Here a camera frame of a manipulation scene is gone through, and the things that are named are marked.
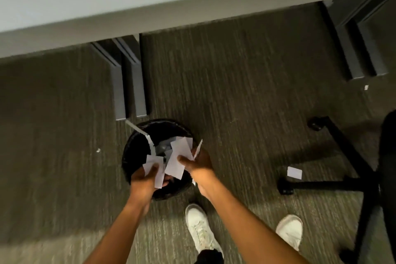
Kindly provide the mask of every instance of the black trash can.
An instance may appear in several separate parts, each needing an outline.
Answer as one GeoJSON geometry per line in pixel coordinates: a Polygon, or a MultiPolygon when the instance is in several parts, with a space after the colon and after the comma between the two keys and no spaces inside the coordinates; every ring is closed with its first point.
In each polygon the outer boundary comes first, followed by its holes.
{"type": "MultiPolygon", "coordinates": [[[[154,146],[157,146],[161,141],[176,136],[194,139],[188,128],[170,119],[155,119],[140,123],[137,126],[150,135],[154,146]]],[[[146,157],[149,154],[150,146],[146,137],[137,131],[133,131],[122,154],[122,170],[129,184],[131,183],[131,175],[146,163],[146,157]]],[[[184,171],[181,180],[174,178],[173,182],[170,181],[164,188],[156,190],[152,198],[162,200],[175,196],[187,189],[191,185],[191,181],[191,175],[184,171]]]]}

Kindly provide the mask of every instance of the foot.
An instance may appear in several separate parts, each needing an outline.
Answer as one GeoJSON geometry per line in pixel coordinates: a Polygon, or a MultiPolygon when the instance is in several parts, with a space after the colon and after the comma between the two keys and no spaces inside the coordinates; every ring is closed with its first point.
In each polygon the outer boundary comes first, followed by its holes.
{"type": "Polygon", "coordinates": [[[284,241],[298,251],[303,237],[303,222],[295,215],[288,215],[283,218],[275,231],[284,241]]]}
{"type": "Polygon", "coordinates": [[[198,253],[204,249],[215,249],[221,252],[224,258],[223,250],[215,239],[209,227],[207,216],[200,206],[195,203],[187,206],[186,223],[198,253]]]}

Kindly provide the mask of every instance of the chair wheel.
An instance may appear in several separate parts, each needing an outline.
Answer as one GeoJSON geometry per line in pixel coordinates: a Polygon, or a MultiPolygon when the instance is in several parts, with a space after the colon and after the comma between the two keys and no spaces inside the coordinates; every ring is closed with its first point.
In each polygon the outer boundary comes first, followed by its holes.
{"type": "Polygon", "coordinates": [[[318,132],[324,127],[324,124],[323,124],[322,118],[313,117],[313,118],[309,119],[307,126],[310,129],[318,132]]]}
{"type": "Polygon", "coordinates": [[[357,264],[358,258],[356,257],[355,253],[350,249],[343,249],[339,253],[341,261],[345,264],[357,264]]]}
{"type": "Polygon", "coordinates": [[[287,181],[285,178],[280,178],[278,180],[278,191],[280,195],[292,195],[294,193],[290,182],[287,181]]]}

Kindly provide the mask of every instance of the forearm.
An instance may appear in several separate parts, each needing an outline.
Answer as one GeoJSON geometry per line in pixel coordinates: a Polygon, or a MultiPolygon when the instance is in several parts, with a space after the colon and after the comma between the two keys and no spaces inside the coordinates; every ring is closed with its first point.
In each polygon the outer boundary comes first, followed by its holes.
{"type": "Polygon", "coordinates": [[[143,209],[138,204],[127,204],[85,264],[126,263],[143,209]]]}
{"type": "Polygon", "coordinates": [[[208,199],[215,207],[239,252],[247,263],[306,264],[306,260],[258,217],[249,211],[216,178],[204,185],[208,199]]]}

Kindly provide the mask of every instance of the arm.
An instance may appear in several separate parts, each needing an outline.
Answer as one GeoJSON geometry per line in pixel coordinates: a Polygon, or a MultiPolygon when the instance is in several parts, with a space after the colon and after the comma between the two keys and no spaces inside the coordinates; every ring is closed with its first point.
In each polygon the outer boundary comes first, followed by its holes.
{"type": "Polygon", "coordinates": [[[141,167],[132,175],[131,194],[124,209],[84,262],[85,264],[126,263],[136,229],[149,210],[157,171],[158,165],[154,165],[145,177],[145,171],[141,167]]]}
{"type": "Polygon", "coordinates": [[[178,161],[191,173],[201,194],[215,207],[247,263],[261,263],[264,259],[268,264],[308,263],[219,181],[213,171],[209,154],[204,149],[201,148],[195,161],[181,156],[178,161]]]}

